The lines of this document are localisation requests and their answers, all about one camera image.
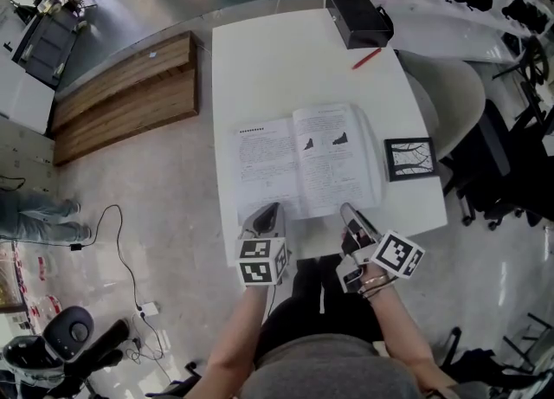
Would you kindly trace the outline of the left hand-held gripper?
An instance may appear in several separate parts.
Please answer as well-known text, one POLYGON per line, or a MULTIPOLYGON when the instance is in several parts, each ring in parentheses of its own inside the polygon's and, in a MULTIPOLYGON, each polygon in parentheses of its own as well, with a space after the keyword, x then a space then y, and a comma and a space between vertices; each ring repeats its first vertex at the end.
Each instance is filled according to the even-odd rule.
POLYGON ((235 266, 244 286, 279 285, 290 261, 285 210, 280 203, 259 208, 243 223, 235 242, 235 266))

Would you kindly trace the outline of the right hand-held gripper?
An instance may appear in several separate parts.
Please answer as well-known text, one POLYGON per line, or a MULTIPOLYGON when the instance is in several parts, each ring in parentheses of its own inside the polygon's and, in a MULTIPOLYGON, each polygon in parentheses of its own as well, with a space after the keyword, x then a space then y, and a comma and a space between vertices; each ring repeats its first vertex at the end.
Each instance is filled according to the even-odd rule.
POLYGON ((344 292, 363 293, 412 277, 425 255, 419 245, 393 230, 379 233, 349 203, 342 204, 339 214, 346 233, 341 244, 344 257, 336 274, 344 292))

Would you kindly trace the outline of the white paperback book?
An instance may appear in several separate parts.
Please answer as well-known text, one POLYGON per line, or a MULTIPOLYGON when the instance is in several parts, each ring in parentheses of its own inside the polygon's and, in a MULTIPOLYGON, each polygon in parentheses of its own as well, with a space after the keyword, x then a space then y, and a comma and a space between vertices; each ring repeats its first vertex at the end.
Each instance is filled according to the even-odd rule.
POLYGON ((338 213, 343 203, 375 208, 383 198, 381 166, 364 111, 335 103, 233 132, 235 206, 244 222, 280 203, 287 219, 338 213))

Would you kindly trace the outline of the person's left forearm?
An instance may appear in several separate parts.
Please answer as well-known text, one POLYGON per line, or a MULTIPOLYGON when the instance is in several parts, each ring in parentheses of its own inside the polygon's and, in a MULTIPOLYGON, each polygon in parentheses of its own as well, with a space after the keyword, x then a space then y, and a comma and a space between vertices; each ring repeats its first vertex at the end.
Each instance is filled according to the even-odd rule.
POLYGON ((232 399, 252 369, 267 306, 267 286, 250 286, 211 351, 205 372, 184 399, 232 399))

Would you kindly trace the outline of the person's right forearm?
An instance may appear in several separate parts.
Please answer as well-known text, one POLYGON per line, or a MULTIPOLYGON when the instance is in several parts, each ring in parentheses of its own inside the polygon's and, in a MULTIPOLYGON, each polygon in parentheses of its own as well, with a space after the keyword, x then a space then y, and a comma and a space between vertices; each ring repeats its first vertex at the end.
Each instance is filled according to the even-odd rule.
POLYGON ((363 296, 371 303, 387 352, 408 368, 422 392, 456 385, 435 362, 428 341, 392 285, 366 289, 363 296))

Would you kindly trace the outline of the person's black trousers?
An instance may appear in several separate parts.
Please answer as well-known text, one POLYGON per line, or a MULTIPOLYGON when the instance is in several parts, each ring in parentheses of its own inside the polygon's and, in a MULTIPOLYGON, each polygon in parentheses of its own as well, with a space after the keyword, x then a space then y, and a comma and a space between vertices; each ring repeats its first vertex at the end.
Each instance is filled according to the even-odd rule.
POLYGON ((254 360, 299 338, 341 334, 372 343, 383 334, 368 300, 344 293, 336 267, 341 256, 297 261, 292 295, 272 311, 261 328, 254 360))

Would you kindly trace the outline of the black framed picture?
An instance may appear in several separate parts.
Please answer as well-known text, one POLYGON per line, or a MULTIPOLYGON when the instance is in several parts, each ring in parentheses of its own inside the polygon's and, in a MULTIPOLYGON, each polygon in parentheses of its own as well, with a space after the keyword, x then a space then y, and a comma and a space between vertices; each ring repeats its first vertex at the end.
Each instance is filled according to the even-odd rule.
POLYGON ((384 153, 390 182, 437 175, 437 160, 431 138, 385 139, 384 153))

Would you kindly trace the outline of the person's grey shirt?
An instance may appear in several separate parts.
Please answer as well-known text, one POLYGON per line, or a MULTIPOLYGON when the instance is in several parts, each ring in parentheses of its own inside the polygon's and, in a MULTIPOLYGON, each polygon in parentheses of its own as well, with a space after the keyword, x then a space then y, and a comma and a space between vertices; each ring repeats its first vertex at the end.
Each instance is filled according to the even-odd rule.
POLYGON ((261 357, 238 399, 423 399, 406 366, 341 334, 298 338, 261 357))

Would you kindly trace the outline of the black office chair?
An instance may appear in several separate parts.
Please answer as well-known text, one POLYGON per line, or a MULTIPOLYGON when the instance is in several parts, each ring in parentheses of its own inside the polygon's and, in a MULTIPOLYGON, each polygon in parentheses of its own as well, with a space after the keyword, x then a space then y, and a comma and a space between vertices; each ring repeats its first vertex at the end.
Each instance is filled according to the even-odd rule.
POLYGON ((534 227, 554 223, 554 154, 544 146, 546 122, 524 111, 509 128, 499 109, 487 100, 478 124, 441 162, 452 172, 444 194, 454 191, 461 223, 471 225, 480 212, 495 230, 504 217, 525 215, 534 227))
POLYGON ((502 338, 516 359, 501 362, 492 350, 475 349, 456 356, 462 331, 453 328, 441 368, 458 383, 483 382, 489 399, 554 399, 554 325, 527 314, 531 325, 518 342, 502 338))

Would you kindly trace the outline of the red pen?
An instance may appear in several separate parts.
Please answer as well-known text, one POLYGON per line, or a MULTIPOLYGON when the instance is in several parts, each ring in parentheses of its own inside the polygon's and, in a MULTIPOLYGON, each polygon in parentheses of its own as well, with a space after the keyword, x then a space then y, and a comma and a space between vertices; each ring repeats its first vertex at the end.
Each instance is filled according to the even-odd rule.
POLYGON ((381 49, 381 48, 376 48, 374 51, 372 51, 371 53, 369 53, 368 55, 366 55, 363 59, 361 59, 360 61, 356 62, 356 63, 351 67, 351 69, 352 69, 352 70, 359 69, 359 68, 362 67, 365 63, 367 63, 368 61, 370 61, 371 59, 373 59, 375 56, 379 55, 381 52, 382 52, 382 49, 381 49))

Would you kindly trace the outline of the wooden step platform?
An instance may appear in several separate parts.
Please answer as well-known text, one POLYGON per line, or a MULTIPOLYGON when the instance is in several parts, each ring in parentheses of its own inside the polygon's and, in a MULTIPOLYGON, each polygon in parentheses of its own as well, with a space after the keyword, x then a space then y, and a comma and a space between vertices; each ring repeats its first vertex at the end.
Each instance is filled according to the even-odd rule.
POLYGON ((196 41, 190 32, 130 55, 56 102, 53 164, 63 166, 197 116, 197 83, 196 41))

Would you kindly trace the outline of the group of red label bottles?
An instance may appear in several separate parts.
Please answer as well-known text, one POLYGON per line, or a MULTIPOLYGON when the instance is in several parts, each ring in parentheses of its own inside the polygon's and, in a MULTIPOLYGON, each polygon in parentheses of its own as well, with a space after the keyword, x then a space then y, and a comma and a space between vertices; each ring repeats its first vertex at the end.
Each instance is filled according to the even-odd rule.
POLYGON ((48 250, 0 240, 0 306, 24 307, 30 328, 44 328, 63 309, 51 286, 56 275, 48 250))

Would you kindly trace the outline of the black box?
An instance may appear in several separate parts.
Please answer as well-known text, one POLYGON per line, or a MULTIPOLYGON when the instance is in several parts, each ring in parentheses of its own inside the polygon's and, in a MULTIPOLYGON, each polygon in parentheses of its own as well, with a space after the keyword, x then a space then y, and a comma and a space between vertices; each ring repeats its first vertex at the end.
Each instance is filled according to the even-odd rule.
POLYGON ((389 15, 370 0, 326 0, 326 8, 347 49, 384 48, 394 36, 389 15))

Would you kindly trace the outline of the white cabinet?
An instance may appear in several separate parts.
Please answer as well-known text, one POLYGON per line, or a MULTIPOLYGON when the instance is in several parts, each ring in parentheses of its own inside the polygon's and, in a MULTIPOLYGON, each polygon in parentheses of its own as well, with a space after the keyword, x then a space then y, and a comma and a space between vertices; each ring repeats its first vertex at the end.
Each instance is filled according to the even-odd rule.
POLYGON ((11 2, 0 0, 0 115, 43 135, 55 92, 13 60, 25 29, 11 2))

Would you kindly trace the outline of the grey drawer cabinet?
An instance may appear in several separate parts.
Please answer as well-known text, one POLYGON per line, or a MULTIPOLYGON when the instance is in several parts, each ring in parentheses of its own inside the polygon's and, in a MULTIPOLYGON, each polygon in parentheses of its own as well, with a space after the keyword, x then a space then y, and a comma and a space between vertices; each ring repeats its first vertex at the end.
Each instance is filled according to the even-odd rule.
POLYGON ((77 39, 79 20, 61 8, 35 16, 23 32, 11 60, 44 85, 56 90, 77 39))

